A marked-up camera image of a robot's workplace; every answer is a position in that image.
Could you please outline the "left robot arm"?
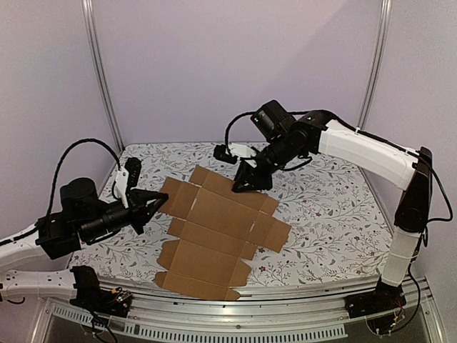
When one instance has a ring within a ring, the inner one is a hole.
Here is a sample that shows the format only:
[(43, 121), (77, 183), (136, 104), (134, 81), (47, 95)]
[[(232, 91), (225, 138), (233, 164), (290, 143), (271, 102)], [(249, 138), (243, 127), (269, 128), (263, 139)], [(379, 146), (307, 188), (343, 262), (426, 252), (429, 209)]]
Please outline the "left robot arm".
[(60, 212), (46, 214), (27, 229), (1, 240), (1, 300), (12, 302), (33, 294), (99, 310), (116, 299), (101, 289), (93, 268), (79, 266), (58, 272), (20, 272), (17, 268), (41, 258), (68, 256), (84, 245), (113, 237), (127, 226), (142, 234), (169, 196), (129, 189), (127, 203), (108, 203), (98, 198), (95, 183), (83, 177), (62, 186), (60, 198)]

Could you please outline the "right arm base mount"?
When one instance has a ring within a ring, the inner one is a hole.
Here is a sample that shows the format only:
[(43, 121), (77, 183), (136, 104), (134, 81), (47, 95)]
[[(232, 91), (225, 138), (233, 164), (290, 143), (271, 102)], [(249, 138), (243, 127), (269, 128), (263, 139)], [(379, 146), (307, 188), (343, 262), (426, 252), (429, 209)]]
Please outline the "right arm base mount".
[(390, 334), (404, 316), (406, 298), (401, 285), (394, 287), (378, 280), (374, 290), (344, 298), (351, 319), (368, 317), (368, 328), (377, 335)]

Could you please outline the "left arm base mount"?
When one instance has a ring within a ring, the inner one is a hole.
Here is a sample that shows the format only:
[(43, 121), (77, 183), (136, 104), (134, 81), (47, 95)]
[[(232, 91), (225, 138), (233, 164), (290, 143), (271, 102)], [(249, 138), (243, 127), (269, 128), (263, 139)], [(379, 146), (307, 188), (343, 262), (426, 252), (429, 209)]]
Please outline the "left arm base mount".
[(102, 289), (96, 272), (88, 266), (72, 267), (70, 272), (74, 276), (76, 296), (69, 304), (89, 312), (127, 318), (133, 299), (129, 290), (122, 287)]

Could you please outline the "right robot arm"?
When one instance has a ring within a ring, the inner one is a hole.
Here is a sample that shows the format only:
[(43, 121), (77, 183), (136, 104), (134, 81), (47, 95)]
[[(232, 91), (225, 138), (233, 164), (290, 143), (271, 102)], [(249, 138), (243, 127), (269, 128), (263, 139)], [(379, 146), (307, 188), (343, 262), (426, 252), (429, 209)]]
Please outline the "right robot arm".
[(234, 192), (269, 190), (272, 176), (295, 158), (310, 162), (311, 155), (332, 156), (372, 172), (402, 191), (395, 216), (393, 241), (381, 273), (383, 284), (369, 297), (377, 312), (397, 298), (398, 287), (415, 257), (428, 223), (432, 195), (432, 155), (427, 148), (399, 146), (354, 128), (333, 112), (286, 111), (276, 100), (246, 116), (261, 132), (267, 146), (257, 151), (227, 141), (225, 152), (240, 162)]

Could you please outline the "brown cardboard box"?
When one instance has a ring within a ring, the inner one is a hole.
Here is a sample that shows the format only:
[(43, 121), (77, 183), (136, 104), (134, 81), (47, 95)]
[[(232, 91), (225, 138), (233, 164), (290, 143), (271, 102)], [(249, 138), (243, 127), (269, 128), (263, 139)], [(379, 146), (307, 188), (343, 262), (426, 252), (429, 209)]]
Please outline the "brown cardboard box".
[(236, 301), (259, 247), (279, 253), (291, 227), (274, 217), (278, 201), (261, 192), (232, 192), (233, 182), (196, 166), (189, 181), (167, 177), (160, 212), (172, 220), (154, 281), (171, 292), (204, 300)]

